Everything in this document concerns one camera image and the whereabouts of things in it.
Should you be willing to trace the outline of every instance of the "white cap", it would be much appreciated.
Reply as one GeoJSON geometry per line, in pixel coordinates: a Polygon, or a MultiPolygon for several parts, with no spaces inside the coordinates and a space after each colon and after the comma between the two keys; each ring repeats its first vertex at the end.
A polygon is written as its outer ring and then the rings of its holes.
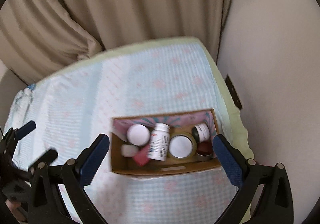
{"type": "Polygon", "coordinates": [[[169,153],[176,158],[186,158],[191,155],[192,150],[192,142],[186,136],[175,136],[170,141],[169,153]]]}
{"type": "Polygon", "coordinates": [[[127,131],[127,139],[131,144],[142,147],[148,143],[150,139],[150,131],[143,125],[134,124],[129,127],[127,131]]]}
{"type": "Polygon", "coordinates": [[[134,145],[122,145],[121,155],[124,157],[134,157],[139,152],[139,148],[134,145]]]}
{"type": "Polygon", "coordinates": [[[166,125],[166,124],[156,123],[155,130],[168,132],[169,129],[170,129],[170,126],[168,126],[168,125],[166,125]]]}

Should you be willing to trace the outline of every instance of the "bed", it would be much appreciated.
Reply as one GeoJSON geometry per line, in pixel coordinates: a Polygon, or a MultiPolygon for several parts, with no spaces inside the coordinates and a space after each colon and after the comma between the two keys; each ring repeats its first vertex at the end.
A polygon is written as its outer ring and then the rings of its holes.
{"type": "MultiPolygon", "coordinates": [[[[16,117],[14,104],[5,131],[16,117]]],[[[18,144],[13,160],[27,169],[54,147],[59,153],[54,164],[62,164],[98,134],[109,136],[112,117],[206,108],[214,108],[228,141],[253,158],[239,110],[201,41],[179,37],[108,50],[36,84],[23,123],[34,120],[37,128],[18,144]]],[[[60,189],[72,218],[80,222],[64,187],[60,189]]],[[[214,223],[236,193],[221,167],[129,178],[110,172],[109,154],[85,190],[108,223],[214,223]]]]}

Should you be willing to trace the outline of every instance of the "round container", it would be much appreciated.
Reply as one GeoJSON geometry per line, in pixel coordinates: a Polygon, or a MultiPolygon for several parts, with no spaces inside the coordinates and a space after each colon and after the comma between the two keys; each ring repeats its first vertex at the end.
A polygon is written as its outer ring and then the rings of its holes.
{"type": "Polygon", "coordinates": [[[166,124],[156,124],[155,129],[151,133],[148,158],[159,161],[166,160],[170,140],[169,129],[170,127],[166,124]]]}
{"type": "Polygon", "coordinates": [[[212,155],[212,143],[208,141],[199,143],[197,147],[197,153],[199,155],[212,155]]]}
{"type": "Polygon", "coordinates": [[[139,152],[139,148],[134,145],[122,145],[121,155],[124,157],[134,157],[139,152]]]}
{"type": "Polygon", "coordinates": [[[210,154],[210,155],[200,155],[200,154],[196,153],[196,157],[197,157],[197,160],[199,162],[206,162],[206,161],[211,160],[212,154],[210,154]]]}
{"type": "Polygon", "coordinates": [[[138,147],[143,147],[150,139],[150,131],[147,127],[134,124],[127,131],[128,141],[138,147]]]}
{"type": "Polygon", "coordinates": [[[177,133],[171,136],[169,154],[175,159],[186,159],[196,153],[196,141],[188,133],[177,133]]]}
{"type": "Polygon", "coordinates": [[[197,143],[207,141],[210,138],[210,131],[205,123],[195,125],[191,132],[197,143]]]}

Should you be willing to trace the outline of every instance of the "blue checkered sheet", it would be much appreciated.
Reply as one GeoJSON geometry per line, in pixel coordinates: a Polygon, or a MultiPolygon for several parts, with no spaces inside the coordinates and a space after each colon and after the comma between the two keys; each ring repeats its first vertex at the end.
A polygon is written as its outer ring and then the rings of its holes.
{"type": "MultiPolygon", "coordinates": [[[[14,161],[26,169],[54,147],[59,153],[54,164],[65,163],[98,134],[109,135],[112,117],[207,108],[215,110],[220,132],[232,142],[226,105],[197,42],[104,59],[36,86],[24,121],[34,120],[37,128],[18,144],[14,161]]],[[[6,130],[12,117],[10,114],[6,130]]],[[[236,193],[221,168],[132,179],[110,172],[109,153],[85,190],[110,224],[214,223],[236,193]]],[[[80,222],[64,187],[61,192],[71,216],[80,222]]]]}

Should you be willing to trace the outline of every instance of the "white jar lid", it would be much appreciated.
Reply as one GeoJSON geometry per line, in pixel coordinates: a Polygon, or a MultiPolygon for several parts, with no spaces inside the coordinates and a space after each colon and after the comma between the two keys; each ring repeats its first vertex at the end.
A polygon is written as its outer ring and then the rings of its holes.
{"type": "Polygon", "coordinates": [[[131,144],[142,147],[148,143],[150,131],[143,125],[134,124],[127,131],[127,139],[131,144]]]}
{"type": "Polygon", "coordinates": [[[169,153],[176,158],[185,158],[191,155],[193,145],[186,136],[175,136],[169,144],[169,153]]]}

